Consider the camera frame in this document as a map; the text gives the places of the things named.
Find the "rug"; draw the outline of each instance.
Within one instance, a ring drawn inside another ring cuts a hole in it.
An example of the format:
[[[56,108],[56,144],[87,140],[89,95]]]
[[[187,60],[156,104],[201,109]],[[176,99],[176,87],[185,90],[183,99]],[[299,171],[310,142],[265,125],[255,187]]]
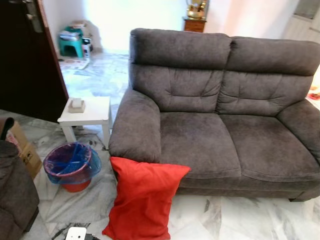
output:
[[[74,69],[74,70],[82,70],[84,69],[88,64],[90,60],[89,59],[78,59],[76,57],[74,58],[67,58],[67,57],[61,57],[59,58],[59,65],[60,68],[65,69]]]

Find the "cardboard box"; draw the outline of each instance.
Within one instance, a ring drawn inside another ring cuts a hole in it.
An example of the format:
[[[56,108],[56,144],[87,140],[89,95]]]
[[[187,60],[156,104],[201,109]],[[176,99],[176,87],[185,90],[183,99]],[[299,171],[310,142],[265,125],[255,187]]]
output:
[[[17,121],[14,121],[14,125],[13,127],[8,131],[8,141],[12,142],[13,144],[16,144],[14,140],[10,140],[11,138],[11,134],[14,136],[14,138],[16,139],[16,141],[18,142],[18,149],[20,148],[20,150],[23,150],[27,143],[28,140],[26,138],[26,135],[24,133],[24,131],[22,130],[22,128],[20,127],[19,123]]]
[[[22,150],[20,158],[24,162],[32,179],[34,179],[42,167],[42,162],[36,152],[35,147],[28,142],[25,148]]]

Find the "sofa leg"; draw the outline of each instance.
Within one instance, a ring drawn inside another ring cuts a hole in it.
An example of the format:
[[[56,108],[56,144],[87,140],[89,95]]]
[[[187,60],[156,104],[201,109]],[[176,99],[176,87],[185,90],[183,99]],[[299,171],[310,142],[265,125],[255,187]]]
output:
[[[39,213],[39,208],[36,207],[36,210],[35,210],[33,216],[31,217],[28,225],[24,229],[25,232],[29,232],[30,231],[32,225],[34,224],[34,221],[36,220],[36,217],[38,216],[38,213]]]
[[[308,201],[310,200],[311,198],[308,198],[308,199],[303,199],[303,198],[289,198],[289,201],[290,202],[305,202],[305,201]]]

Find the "backrest cushion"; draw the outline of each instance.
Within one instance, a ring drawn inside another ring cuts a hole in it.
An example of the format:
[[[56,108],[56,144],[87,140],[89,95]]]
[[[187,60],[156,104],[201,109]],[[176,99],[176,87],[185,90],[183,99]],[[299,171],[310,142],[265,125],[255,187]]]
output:
[[[232,37],[216,110],[275,116],[305,98],[319,62],[315,42]]]
[[[212,113],[230,52],[231,38],[137,28],[130,37],[130,86],[161,112]]]

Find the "wooden cabinet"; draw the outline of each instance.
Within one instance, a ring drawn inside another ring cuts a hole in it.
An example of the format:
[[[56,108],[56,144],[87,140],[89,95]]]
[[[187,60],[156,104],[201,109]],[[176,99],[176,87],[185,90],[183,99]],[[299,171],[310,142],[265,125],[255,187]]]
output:
[[[193,19],[189,17],[183,17],[184,31],[203,33],[205,24],[206,24],[206,20],[203,20],[203,19]]]

